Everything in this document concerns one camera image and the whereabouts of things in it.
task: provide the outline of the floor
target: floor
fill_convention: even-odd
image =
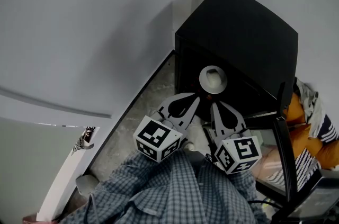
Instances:
[[[99,181],[106,180],[112,171],[135,149],[132,136],[143,117],[151,115],[164,99],[174,95],[174,62],[175,57],[171,56],[136,100],[97,155],[89,172],[97,177]],[[188,127],[187,138],[194,143],[196,150],[206,154],[210,152],[207,139],[201,128],[202,124],[203,121],[200,118],[194,117]],[[66,207],[65,215],[83,206],[86,201],[76,191]],[[268,207],[265,209],[267,216],[271,216],[274,213],[273,208]]]

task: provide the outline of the blue striped cloth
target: blue striped cloth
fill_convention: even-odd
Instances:
[[[182,149],[161,163],[139,152],[94,193],[100,223],[269,223],[250,172],[227,176],[204,160],[195,171]],[[83,223],[85,207],[62,221]],[[88,223],[96,223],[93,206]]]

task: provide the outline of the checkered shirt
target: checkered shirt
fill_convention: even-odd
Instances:
[[[100,223],[269,223],[250,172],[232,176],[204,160],[195,174],[182,149],[161,163],[135,151],[94,193]],[[85,207],[62,221],[83,223]],[[93,206],[88,223],[96,223]]]

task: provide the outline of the plaid shirt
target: plaid shirt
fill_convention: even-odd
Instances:
[[[269,223],[250,172],[227,176],[204,160],[195,174],[185,152],[161,163],[133,152],[94,193],[100,223]],[[85,207],[62,221],[83,223]],[[93,205],[88,223],[96,223]]]

